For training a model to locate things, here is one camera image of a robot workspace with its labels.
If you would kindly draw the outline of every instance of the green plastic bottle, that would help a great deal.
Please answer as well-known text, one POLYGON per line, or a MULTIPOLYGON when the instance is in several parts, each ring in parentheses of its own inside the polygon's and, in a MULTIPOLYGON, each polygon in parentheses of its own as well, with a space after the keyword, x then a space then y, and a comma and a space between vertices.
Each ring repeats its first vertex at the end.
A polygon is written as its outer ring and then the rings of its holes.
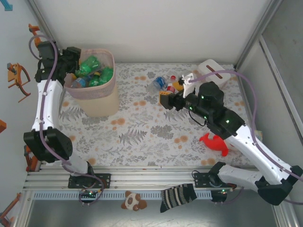
POLYGON ((75 72, 75 75, 76 77, 84 77, 99 67, 100 62, 94 55, 91 55, 81 63, 80 68, 75 72))
POLYGON ((103 85, 106 84, 107 82, 110 81, 110 79, 113 77, 114 74, 114 69, 110 67, 105 67, 102 71, 102 75, 99 80, 98 85, 103 85))
POLYGON ((99 85, 100 72, 95 72, 93 78, 89 82, 89 87, 95 87, 99 85))

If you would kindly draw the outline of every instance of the plush toy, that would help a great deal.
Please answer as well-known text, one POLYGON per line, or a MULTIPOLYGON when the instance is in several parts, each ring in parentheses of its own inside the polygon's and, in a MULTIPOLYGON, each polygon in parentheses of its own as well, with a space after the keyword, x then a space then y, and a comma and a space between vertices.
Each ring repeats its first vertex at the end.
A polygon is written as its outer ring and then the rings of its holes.
POLYGON ((122 209, 138 211, 139 209, 147 207, 147 202, 145 200, 141 200, 140 194, 126 191, 125 196, 126 200, 121 205, 122 209))

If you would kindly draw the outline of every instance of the basket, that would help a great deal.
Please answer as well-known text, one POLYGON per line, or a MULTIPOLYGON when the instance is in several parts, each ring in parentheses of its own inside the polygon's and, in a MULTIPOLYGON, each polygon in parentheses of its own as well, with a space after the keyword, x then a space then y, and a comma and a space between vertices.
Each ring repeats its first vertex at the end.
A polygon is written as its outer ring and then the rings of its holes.
POLYGON ((97 87, 72 88, 72 76, 69 74, 65 78, 64 88, 77 101, 87 116, 104 117, 114 115, 119 109, 114 57, 111 52, 104 49, 82 50, 81 62, 91 55, 96 56, 103 67, 114 69, 111 80, 97 87))

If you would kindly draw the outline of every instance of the metal floor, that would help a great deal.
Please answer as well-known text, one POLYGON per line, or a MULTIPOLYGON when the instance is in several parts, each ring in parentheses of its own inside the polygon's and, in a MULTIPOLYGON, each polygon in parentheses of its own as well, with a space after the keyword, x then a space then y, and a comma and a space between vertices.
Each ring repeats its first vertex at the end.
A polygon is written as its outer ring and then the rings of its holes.
POLYGON ((123 201, 33 201, 28 227, 275 227, 273 208, 257 193, 244 191, 235 203, 195 200, 160 213, 160 200, 147 200, 138 212, 123 210, 123 201))

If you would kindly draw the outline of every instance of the pink basket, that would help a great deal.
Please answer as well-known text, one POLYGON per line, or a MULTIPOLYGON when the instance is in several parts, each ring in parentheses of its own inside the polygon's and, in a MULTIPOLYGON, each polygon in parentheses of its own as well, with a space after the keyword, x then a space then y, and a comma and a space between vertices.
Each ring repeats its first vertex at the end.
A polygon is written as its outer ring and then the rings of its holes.
POLYGON ((89 49, 81 51, 81 62, 85 61, 89 56, 94 55, 101 62, 102 67, 111 67, 114 69, 113 77, 109 82, 97 87, 72 88, 72 76, 67 75, 65 78, 64 88, 73 98, 78 100, 91 100, 104 98, 113 93, 116 84, 115 60, 111 52, 104 49, 89 49))

